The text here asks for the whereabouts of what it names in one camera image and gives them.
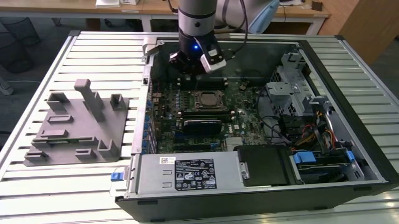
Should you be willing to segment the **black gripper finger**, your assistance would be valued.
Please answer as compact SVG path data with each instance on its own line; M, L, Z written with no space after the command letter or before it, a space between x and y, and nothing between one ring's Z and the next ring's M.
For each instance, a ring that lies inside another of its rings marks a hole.
M179 76L189 78L190 82L196 81L194 62L182 52L175 52L169 55L169 65Z

